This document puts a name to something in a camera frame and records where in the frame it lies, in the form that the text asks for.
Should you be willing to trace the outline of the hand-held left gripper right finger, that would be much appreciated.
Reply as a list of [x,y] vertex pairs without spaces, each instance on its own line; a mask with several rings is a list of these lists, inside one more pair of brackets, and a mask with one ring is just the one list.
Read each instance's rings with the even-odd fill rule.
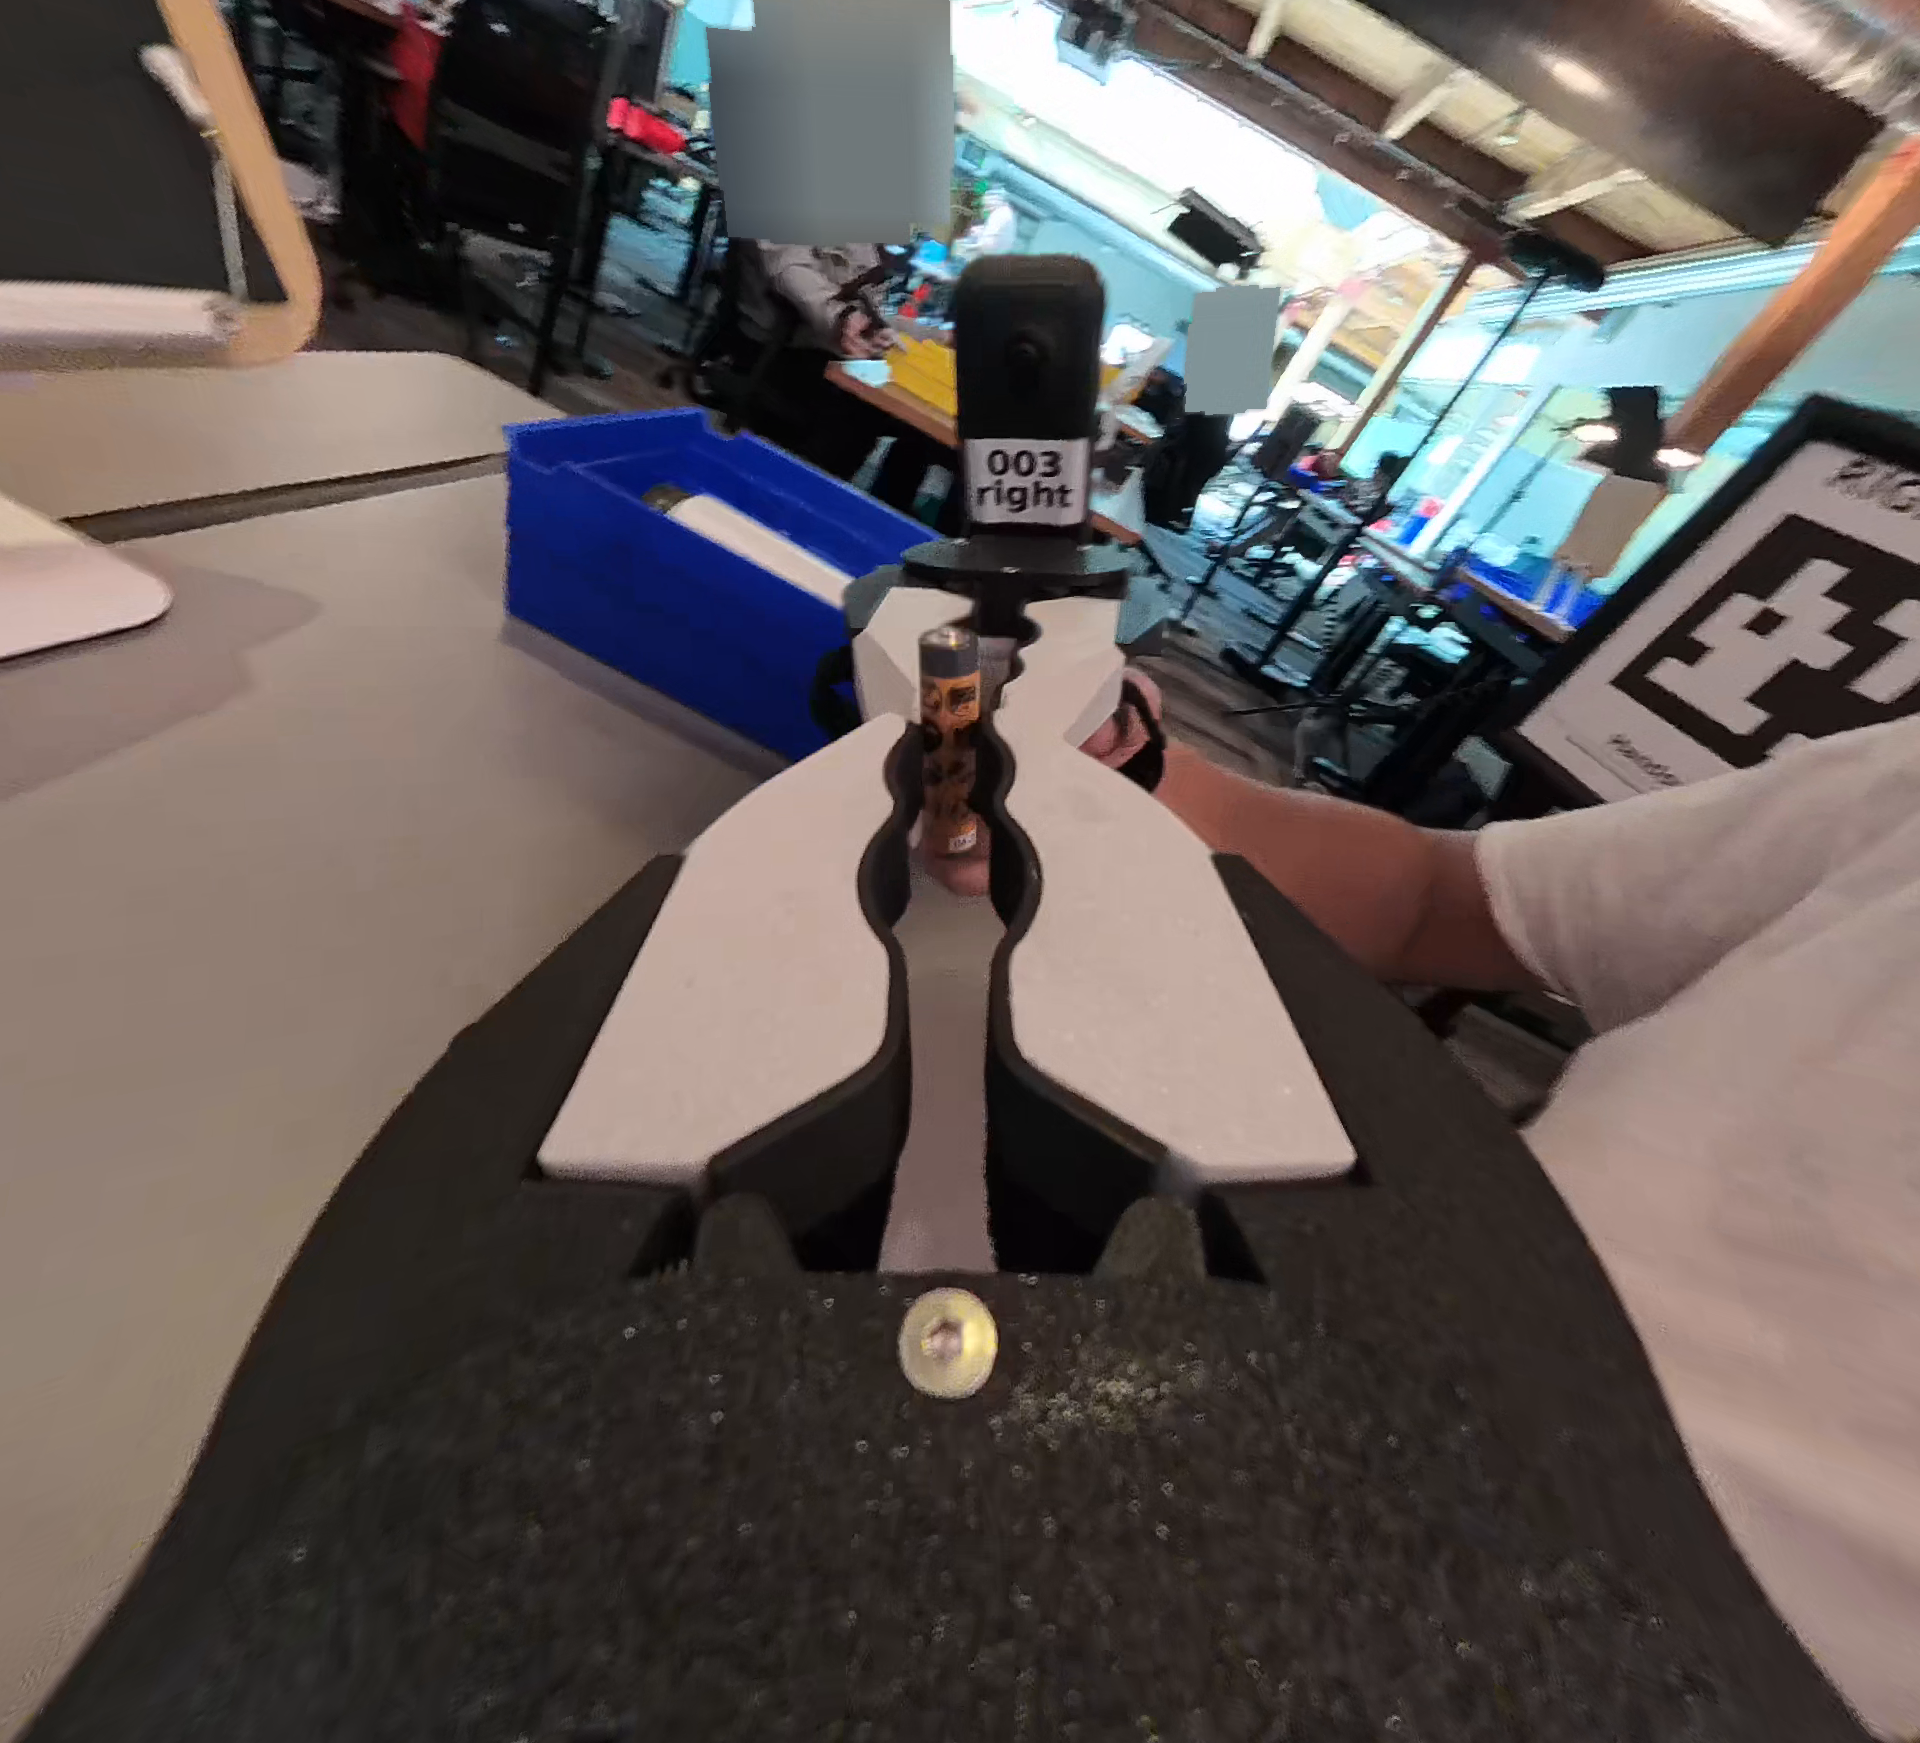
[[1220,857],[1080,741],[1001,721],[989,745],[992,1254],[1088,1273],[1135,1205],[1169,1202],[1203,1262],[1234,1258],[1230,1196],[1343,1189],[1359,1152]]

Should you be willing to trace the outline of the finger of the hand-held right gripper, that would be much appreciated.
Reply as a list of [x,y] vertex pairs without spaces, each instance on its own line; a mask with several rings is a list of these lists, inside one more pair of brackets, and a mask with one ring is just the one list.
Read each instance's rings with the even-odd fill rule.
[[1043,600],[1026,608],[1031,638],[1001,692],[997,735],[1014,755],[1085,748],[1112,717],[1124,653],[1120,600]]
[[889,588],[851,637],[853,698],[864,723],[919,723],[919,638],[942,625],[936,587]]

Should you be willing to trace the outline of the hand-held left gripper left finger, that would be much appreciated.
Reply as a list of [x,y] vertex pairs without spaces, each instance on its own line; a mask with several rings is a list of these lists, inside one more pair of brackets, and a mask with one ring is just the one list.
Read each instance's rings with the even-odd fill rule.
[[539,1178],[765,1204],[809,1271],[875,1271],[912,1102],[915,731],[875,717],[672,857]]

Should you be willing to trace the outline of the copper black battery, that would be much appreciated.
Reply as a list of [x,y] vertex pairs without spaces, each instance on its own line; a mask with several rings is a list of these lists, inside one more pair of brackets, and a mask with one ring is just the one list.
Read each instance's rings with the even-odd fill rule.
[[970,859],[980,850],[973,808],[980,723],[980,650],[970,626],[942,625],[918,638],[923,739],[923,843],[931,859]]

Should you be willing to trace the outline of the blue plastic bin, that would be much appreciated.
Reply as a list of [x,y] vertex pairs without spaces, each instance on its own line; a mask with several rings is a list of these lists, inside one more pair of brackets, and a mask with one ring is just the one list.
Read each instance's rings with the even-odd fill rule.
[[840,733],[822,665],[851,649],[835,610],[648,511],[659,484],[709,493],[851,582],[935,533],[706,411],[524,422],[506,430],[506,610],[556,642],[786,760]]

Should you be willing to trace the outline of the person's right forearm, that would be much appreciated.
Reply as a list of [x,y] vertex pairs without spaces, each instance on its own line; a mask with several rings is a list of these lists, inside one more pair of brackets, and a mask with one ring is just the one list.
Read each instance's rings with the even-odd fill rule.
[[1165,750],[1158,799],[1214,851],[1256,867],[1386,986],[1547,988],[1501,929],[1477,836],[1268,787],[1181,744]]

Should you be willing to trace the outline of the person's right hand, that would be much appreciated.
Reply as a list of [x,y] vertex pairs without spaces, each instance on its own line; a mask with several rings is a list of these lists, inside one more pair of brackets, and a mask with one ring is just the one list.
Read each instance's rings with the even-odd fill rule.
[[1165,767],[1163,715],[1165,700],[1154,679],[1126,671],[1114,711],[1087,738],[1082,753],[1135,780],[1145,776],[1142,787],[1152,792]]

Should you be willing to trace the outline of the white cylindrical container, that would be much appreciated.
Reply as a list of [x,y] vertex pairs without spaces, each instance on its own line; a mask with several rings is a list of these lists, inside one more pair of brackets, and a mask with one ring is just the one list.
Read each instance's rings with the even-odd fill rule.
[[815,552],[793,542],[734,505],[709,493],[692,493],[674,484],[659,484],[641,497],[643,505],[703,537],[727,555],[751,564],[812,598],[841,610],[851,576]]

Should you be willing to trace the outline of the black chair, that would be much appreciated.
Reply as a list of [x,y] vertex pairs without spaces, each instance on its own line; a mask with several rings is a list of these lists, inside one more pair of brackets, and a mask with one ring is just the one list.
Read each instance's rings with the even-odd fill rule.
[[433,251],[468,356],[485,329],[528,335],[532,397],[578,289],[588,172],[626,34],[597,0],[462,0],[436,62],[423,151]]

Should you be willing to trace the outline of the black framed marker sign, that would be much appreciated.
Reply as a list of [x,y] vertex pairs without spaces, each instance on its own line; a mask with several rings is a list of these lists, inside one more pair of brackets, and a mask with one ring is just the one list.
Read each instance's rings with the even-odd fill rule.
[[1812,396],[1579,626],[1493,735],[1568,803],[1916,717],[1916,420]]

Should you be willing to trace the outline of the black wooden book stand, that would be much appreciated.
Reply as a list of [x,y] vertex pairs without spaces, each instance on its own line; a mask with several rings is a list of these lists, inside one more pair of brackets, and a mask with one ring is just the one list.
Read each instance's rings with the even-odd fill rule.
[[216,0],[2,0],[6,380],[271,370],[321,289]]

